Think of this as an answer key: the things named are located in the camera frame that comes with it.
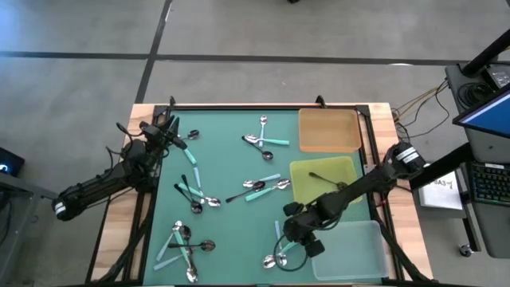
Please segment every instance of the computer monitor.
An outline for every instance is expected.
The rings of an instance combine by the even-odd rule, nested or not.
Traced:
[[[455,119],[454,124],[510,139],[510,84]]]

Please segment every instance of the utensil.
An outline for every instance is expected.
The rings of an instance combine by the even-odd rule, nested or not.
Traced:
[[[168,244],[170,244],[170,240],[172,240],[172,238],[174,237],[174,227],[175,227],[175,224],[172,227],[172,232],[170,233],[170,236],[168,237],[165,244],[163,244],[163,246],[161,247],[161,250],[158,252],[158,256],[156,256],[157,262],[161,261],[161,258],[163,257],[163,255],[165,254],[165,251],[167,250]]]
[[[245,136],[242,136],[241,139],[244,140],[246,143],[254,146],[258,151],[260,151],[262,153],[262,159],[265,159],[265,160],[273,159],[273,154],[270,151],[264,151],[260,147],[256,146],[255,144],[250,143],[248,140],[245,139]]]
[[[245,138],[251,144],[259,143],[259,147],[260,147],[261,142],[266,142],[266,143],[270,143],[270,144],[279,144],[279,145],[289,145],[290,144],[290,142],[288,140],[258,139],[257,136],[251,135],[251,134],[245,135]]]
[[[322,179],[322,180],[323,180],[323,181],[325,181],[325,182],[335,184],[335,185],[336,185],[336,187],[337,187],[339,190],[341,190],[341,189],[343,189],[343,188],[345,188],[345,187],[347,186],[347,184],[346,184],[346,183],[344,183],[344,182],[335,183],[334,181],[329,180],[329,179],[326,179],[326,178],[324,178],[324,177],[322,177],[322,176],[320,176],[320,175],[316,174],[315,172],[309,172],[309,173],[308,173],[308,175],[310,175],[310,176],[311,176],[311,177],[313,177],[314,179]]]
[[[177,221],[177,222],[175,222],[172,230],[174,231],[175,240],[177,241],[177,243],[184,245],[184,241],[182,240],[182,236],[181,236],[181,232],[180,232],[181,227],[182,227],[182,222]],[[182,256],[184,257],[184,260],[186,260],[186,262],[189,262],[188,252],[187,252],[186,248],[181,247],[180,250],[181,250]]]
[[[243,183],[242,183],[242,186],[243,187],[248,187],[248,188],[251,188],[253,187],[253,185],[257,182],[257,181],[268,181],[268,180],[273,180],[273,179],[279,179],[281,177],[280,174],[275,174],[275,175],[271,175],[271,176],[268,176],[268,177],[264,177],[263,179],[259,179],[259,180],[251,180],[251,179],[248,179],[248,180],[245,180]]]
[[[278,246],[280,247],[280,252],[281,252],[281,240],[280,240],[280,237],[281,237],[281,234],[280,234],[280,222],[279,221],[275,221],[274,222],[274,229],[277,231],[277,240],[278,240]]]
[[[198,167],[193,167],[194,179],[197,182],[198,191],[201,195],[204,195],[202,192],[202,184],[200,183],[200,174],[198,173]]]
[[[178,232],[182,235],[182,239],[186,240],[186,246],[190,245],[190,238],[191,238],[191,229],[188,226],[181,226],[181,228],[178,229]],[[186,269],[186,277],[188,278],[188,281],[191,283],[195,283],[198,281],[198,271],[197,267],[194,265],[193,262],[193,250],[188,247],[189,255],[188,255],[188,268]]]
[[[177,261],[177,259],[181,258],[182,257],[182,254],[181,255],[178,255],[178,256],[175,256],[173,258],[170,258],[168,260],[165,260],[161,263],[159,263],[158,265],[155,265],[153,268],[154,268],[154,271],[158,271],[160,269],[162,269],[163,267],[165,267],[166,265],[169,265],[175,261]]]
[[[196,140],[198,138],[198,135],[200,134],[200,132],[198,130],[191,130],[189,133],[188,133],[188,136],[185,137],[184,139],[181,139],[181,140]]]
[[[278,263],[280,263],[280,265],[282,266],[285,266],[287,265],[287,256],[285,255],[285,252],[289,251],[291,248],[293,248],[294,246],[296,246],[297,243],[295,242],[290,242],[288,243],[284,249],[282,249],[278,254],[277,254],[277,258],[278,258]],[[274,267],[276,265],[276,262],[274,260],[274,256],[272,254],[270,255],[267,255],[266,257],[264,257],[264,260],[262,261],[262,267],[264,269],[270,269],[272,267]]]
[[[200,244],[192,244],[192,245],[180,245],[176,243],[168,244],[168,248],[178,248],[178,247],[200,247],[201,250],[204,251],[212,251],[216,248],[216,243],[212,240],[204,240]]]
[[[201,214],[202,211],[203,211],[203,208],[202,208],[202,204],[200,204],[200,202],[194,200],[194,199],[189,199],[187,195],[184,194],[184,191],[182,191],[181,187],[179,187],[178,184],[174,184],[174,188],[181,193],[181,195],[184,195],[184,197],[189,200],[191,202],[191,212],[193,212],[194,214]]]
[[[240,193],[239,195],[235,195],[235,196],[233,196],[233,197],[231,197],[231,198],[227,198],[227,199],[226,199],[226,202],[227,202],[227,203],[229,203],[229,202],[233,201],[234,199],[236,199],[236,198],[238,198],[238,197],[240,197],[240,196],[242,196],[242,195],[245,195],[245,194],[249,193],[250,191],[256,191],[256,192],[258,192],[258,191],[260,191],[260,190],[261,190],[262,188],[264,188],[264,187],[265,187],[265,182],[263,182],[263,181],[257,181],[256,183],[254,183],[254,185],[252,186],[252,188],[251,188],[251,189],[248,189],[247,191],[245,191],[245,192],[243,192],[243,193]]]
[[[279,190],[284,190],[285,188],[287,188],[288,186],[290,185],[290,179],[280,179],[278,181],[278,183],[274,186],[274,187],[270,187],[270,188],[267,188],[267,189],[264,189],[263,191],[259,191],[257,192],[256,194],[253,194],[253,195],[248,195],[245,197],[246,201],[252,201],[262,195],[265,195],[266,193],[272,191],[272,190],[275,190],[275,189],[279,189]]]
[[[180,183],[178,186],[181,187],[183,190],[187,190],[184,183]],[[220,207],[222,205],[222,201],[220,199],[217,199],[215,197],[208,197],[205,195],[200,195],[200,192],[196,191],[194,188],[190,187],[190,189],[188,191],[194,195],[200,196],[202,199],[205,199],[207,201],[207,204],[209,204],[209,206],[211,206],[211,207]]]
[[[182,151],[184,151],[184,154],[186,155],[191,164],[197,164],[197,160],[191,154],[191,151],[189,149],[185,148]]]
[[[262,115],[261,116],[261,126],[262,126],[262,129],[261,129],[261,139],[264,139],[264,126],[265,124],[268,123],[268,117],[265,116],[265,115]],[[261,140],[261,142],[258,144],[259,147],[263,147],[264,146],[264,141]]]
[[[181,175],[181,179],[184,182],[184,185],[186,185],[186,190],[190,193],[190,198],[194,200],[193,193],[190,191],[190,184],[188,183],[188,178],[185,175]],[[199,196],[200,198],[200,204],[204,204],[206,201],[202,198],[202,196]]]

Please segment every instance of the screen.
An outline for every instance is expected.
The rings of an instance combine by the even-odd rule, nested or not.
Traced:
[[[467,128],[510,137],[510,91],[459,119]]]

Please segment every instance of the black cable bundle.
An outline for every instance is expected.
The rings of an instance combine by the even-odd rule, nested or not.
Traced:
[[[457,91],[457,98],[462,108],[468,109],[486,100],[494,93],[486,83],[468,83],[462,85]]]

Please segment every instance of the clear plastic tray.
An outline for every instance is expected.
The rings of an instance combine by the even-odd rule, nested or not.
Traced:
[[[325,252],[312,259],[317,280],[387,277],[383,238],[376,221],[341,222],[332,230],[315,231]]]
[[[361,147],[358,113],[353,110],[302,108],[299,133],[304,152],[354,152]]]

